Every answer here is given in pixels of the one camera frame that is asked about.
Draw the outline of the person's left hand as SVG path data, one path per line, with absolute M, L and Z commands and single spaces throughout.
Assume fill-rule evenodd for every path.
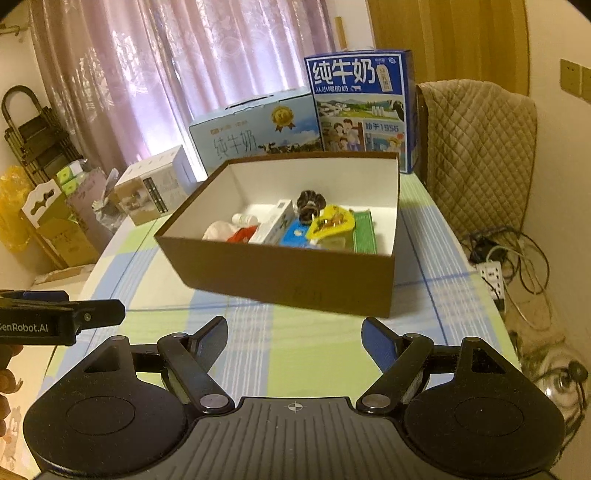
M 8 368 L 11 359 L 21 353 L 22 345 L 1 345 L 1 372 L 0 372 L 0 437 L 6 434 L 7 426 L 6 419 L 8 418 L 11 408 L 7 398 L 8 394 L 16 391 L 16 379 L 12 371 Z

